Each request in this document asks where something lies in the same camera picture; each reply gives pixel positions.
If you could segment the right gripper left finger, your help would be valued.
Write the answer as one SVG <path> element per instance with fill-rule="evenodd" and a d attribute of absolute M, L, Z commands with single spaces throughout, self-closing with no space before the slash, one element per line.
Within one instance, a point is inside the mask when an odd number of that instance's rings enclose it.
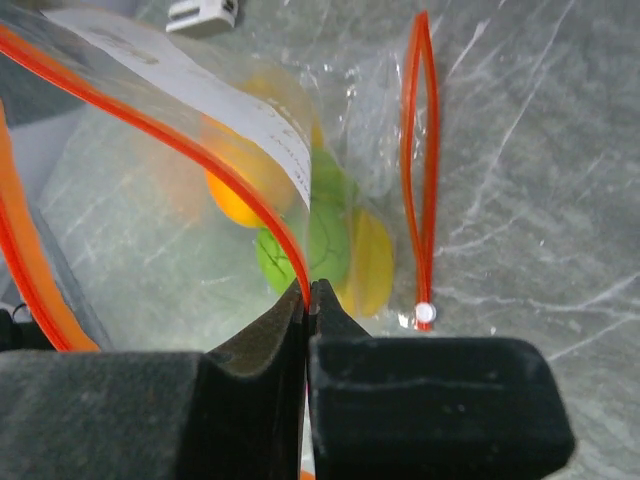
<path fill-rule="evenodd" d="M 5 479 L 297 479 L 306 316 L 291 287 L 209 352 L 61 353 L 1 315 Z"/>

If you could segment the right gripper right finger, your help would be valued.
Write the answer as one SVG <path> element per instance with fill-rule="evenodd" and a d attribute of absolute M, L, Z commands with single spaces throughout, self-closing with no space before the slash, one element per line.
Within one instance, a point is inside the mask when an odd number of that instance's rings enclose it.
<path fill-rule="evenodd" d="M 541 352 L 509 337 L 378 337 L 311 290 L 309 415 L 319 479 L 543 479 L 575 435 Z"/>

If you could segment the fake yellow fruit slice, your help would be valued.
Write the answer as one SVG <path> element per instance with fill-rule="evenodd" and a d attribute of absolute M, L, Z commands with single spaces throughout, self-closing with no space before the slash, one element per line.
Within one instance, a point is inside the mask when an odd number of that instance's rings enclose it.
<path fill-rule="evenodd" d="M 336 294 L 351 317 L 372 317 L 391 296 L 395 268 L 392 240 L 382 221 L 365 208 L 355 208 L 348 220 L 351 263 Z"/>

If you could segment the fake green round fruit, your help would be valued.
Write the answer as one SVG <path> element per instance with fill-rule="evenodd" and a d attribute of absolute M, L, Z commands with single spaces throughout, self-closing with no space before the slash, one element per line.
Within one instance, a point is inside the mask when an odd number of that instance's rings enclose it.
<path fill-rule="evenodd" d="M 358 187 L 326 149 L 312 149 L 311 166 L 310 212 L 295 221 L 292 230 L 301 236 L 310 279 L 339 284 L 346 278 L 351 260 L 347 216 L 355 204 Z M 276 294 L 282 294 L 296 274 L 284 249 L 268 229 L 259 230 L 255 252 L 268 285 Z"/>

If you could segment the fake orange mango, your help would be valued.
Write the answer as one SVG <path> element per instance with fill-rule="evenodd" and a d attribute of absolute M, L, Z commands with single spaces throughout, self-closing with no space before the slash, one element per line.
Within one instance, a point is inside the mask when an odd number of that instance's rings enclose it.
<path fill-rule="evenodd" d="M 233 168 L 278 213 L 286 213 L 297 201 L 297 189 L 284 169 L 252 141 L 209 117 L 203 119 L 201 140 L 206 149 Z M 230 220 L 247 228 L 263 225 L 257 214 L 230 187 L 209 172 L 205 177 L 212 197 Z"/>

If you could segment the clear zip bag red seal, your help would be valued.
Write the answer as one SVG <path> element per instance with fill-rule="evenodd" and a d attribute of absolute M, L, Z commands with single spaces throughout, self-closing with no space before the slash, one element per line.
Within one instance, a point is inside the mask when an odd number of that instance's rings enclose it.
<path fill-rule="evenodd" d="M 418 332 L 434 328 L 433 302 L 438 175 L 441 145 L 440 99 L 429 13 L 412 22 L 402 68 L 398 167 L 403 214 L 415 266 L 415 296 L 401 324 Z"/>

